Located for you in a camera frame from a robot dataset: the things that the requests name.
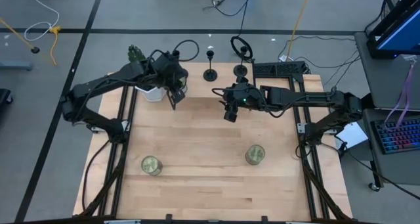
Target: floor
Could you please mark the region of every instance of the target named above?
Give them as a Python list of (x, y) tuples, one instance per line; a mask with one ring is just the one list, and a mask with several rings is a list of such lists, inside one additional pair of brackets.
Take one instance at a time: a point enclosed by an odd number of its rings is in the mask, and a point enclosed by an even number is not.
[[(194, 62), (207, 61), (207, 49), (215, 52), (215, 62), (239, 61), (229, 39), (239, 28), (242, 15), (230, 18), (214, 9), (203, 11), (203, 7), (211, 4), (210, 0), (100, 0), (91, 23), (93, 34), (85, 35), (85, 44), (81, 42), (83, 29), (89, 25), (95, 0), (40, 1), (60, 13), (59, 25), (64, 34), (59, 35), (54, 50), (58, 66), (49, 60), (52, 34), (33, 43), (42, 53), (33, 55), (16, 36), (0, 26), (0, 59), (33, 63), (31, 72), (0, 70), (0, 87), (12, 90), (14, 96), (13, 105), (2, 112), (0, 121), (0, 223), (15, 220), (66, 83), (74, 85), (118, 70), (127, 61), (127, 48), (131, 44), (149, 53), (154, 49), (170, 51), (178, 42), (193, 39), (201, 47)], [(309, 0), (299, 33), (352, 38), (352, 33), (363, 31), (377, 16), (381, 1)], [(221, 8), (234, 12), (243, 2), (227, 0)], [(302, 4), (303, 0), (250, 0), (242, 37), (253, 46), (257, 62), (278, 60)], [(0, 0), (0, 17), (20, 32), (36, 22), (55, 21), (54, 13), (34, 0)], [(103, 29), (114, 34), (101, 34)], [(180, 49), (185, 57), (193, 50), (192, 45)], [(293, 44), (291, 58), (304, 56), (318, 66), (335, 66), (355, 50), (355, 43), (349, 40), (300, 38)], [(80, 58), (75, 57), (79, 56), (76, 53), (82, 53)], [(313, 74), (322, 76), (324, 83), (335, 73), (332, 69), (310, 67)], [(325, 89), (334, 85), (343, 72), (341, 69)], [(67, 80), (69, 73), (74, 74), (73, 81)], [(349, 68), (337, 87), (359, 97), (369, 92), (360, 62)], [(99, 102), (100, 97), (91, 99), (89, 107), (97, 110)], [(25, 221), (71, 216), (90, 139), (90, 131), (83, 126), (72, 127), (62, 119), (58, 121)], [(355, 218), (378, 223), (418, 220), (418, 201), (391, 185), (378, 193), (369, 190), (371, 173), (351, 158), (344, 158), (342, 167)], [(420, 194), (420, 187), (404, 188)]]

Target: wooden tabletop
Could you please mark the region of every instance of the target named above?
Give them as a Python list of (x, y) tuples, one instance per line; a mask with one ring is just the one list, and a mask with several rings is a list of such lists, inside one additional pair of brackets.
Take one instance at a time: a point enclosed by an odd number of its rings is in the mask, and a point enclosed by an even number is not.
[[(223, 119), (223, 105), (211, 88), (231, 86), (236, 80), (232, 72), (235, 65), (213, 63), (219, 76), (214, 82), (206, 82), (203, 72), (208, 63), (183, 63), (189, 72), (188, 91), (175, 111), (166, 97), (161, 102), (147, 102), (138, 94), (118, 218), (165, 219), (171, 213), (173, 219), (256, 221), (267, 215), (270, 221), (310, 221), (303, 169), (295, 156), (293, 110), (276, 119), (264, 112), (240, 108), (236, 123)], [(251, 81), (252, 69), (246, 66)], [(305, 75), (304, 84), (307, 91), (322, 91), (320, 76)], [(257, 79), (260, 85), (289, 87), (286, 79)], [(99, 113), (116, 117), (121, 92), (118, 89), (103, 95)], [(310, 108), (310, 115), (317, 122), (327, 115), (327, 109)], [(105, 133), (93, 135), (87, 162), (107, 139)], [(331, 135), (324, 135), (322, 141), (335, 145)], [(251, 145), (261, 145), (266, 151), (257, 166), (245, 161)], [(87, 202), (103, 185), (109, 151), (110, 146), (91, 166)], [(142, 159), (149, 155), (163, 163), (157, 177), (141, 170)], [(337, 153), (319, 146), (318, 157), (325, 189), (351, 216)], [(321, 217), (318, 193), (314, 187), (313, 191)], [(111, 188), (108, 200), (112, 200), (113, 193)], [(80, 212), (81, 188), (74, 208), (74, 213)]]

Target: keyboard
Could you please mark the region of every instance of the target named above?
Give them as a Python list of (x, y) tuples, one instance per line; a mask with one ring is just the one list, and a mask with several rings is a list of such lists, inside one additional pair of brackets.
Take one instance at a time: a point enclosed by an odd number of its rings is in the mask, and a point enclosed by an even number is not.
[(379, 146), (383, 154), (407, 152), (420, 149), (420, 115), (406, 117), (399, 128), (395, 129), (397, 121), (383, 120), (372, 122)]

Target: metal can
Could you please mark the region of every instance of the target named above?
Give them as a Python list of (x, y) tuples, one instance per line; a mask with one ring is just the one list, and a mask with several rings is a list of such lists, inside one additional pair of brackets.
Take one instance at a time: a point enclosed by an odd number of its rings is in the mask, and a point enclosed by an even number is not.
[(265, 157), (265, 150), (259, 145), (253, 145), (249, 147), (245, 153), (245, 159), (250, 165), (258, 165)]
[(162, 163), (154, 156), (147, 156), (143, 158), (142, 170), (149, 175), (159, 175), (162, 171)]

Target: purple cable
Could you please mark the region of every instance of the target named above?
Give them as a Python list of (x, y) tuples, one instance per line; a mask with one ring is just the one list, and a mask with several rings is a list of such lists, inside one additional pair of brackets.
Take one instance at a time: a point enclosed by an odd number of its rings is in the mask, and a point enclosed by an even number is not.
[(408, 107), (410, 106), (411, 79), (413, 77), (414, 64), (415, 64), (415, 62), (410, 63), (408, 75), (407, 75), (407, 78), (406, 78), (406, 82), (404, 83), (404, 87), (402, 88), (400, 99), (398, 100), (395, 107), (391, 110), (391, 112), (389, 112), (389, 114), (388, 114), (388, 116), (387, 116), (387, 118), (385, 119), (385, 122), (384, 122), (384, 124), (386, 124), (388, 119), (391, 117), (392, 113), (394, 113), (398, 109), (401, 102), (404, 100), (404, 98), (406, 98), (406, 107), (402, 111), (401, 116), (399, 117), (394, 129), (398, 129), (400, 127), (402, 119), (404, 119), (404, 116), (406, 115), (406, 112), (408, 111)]

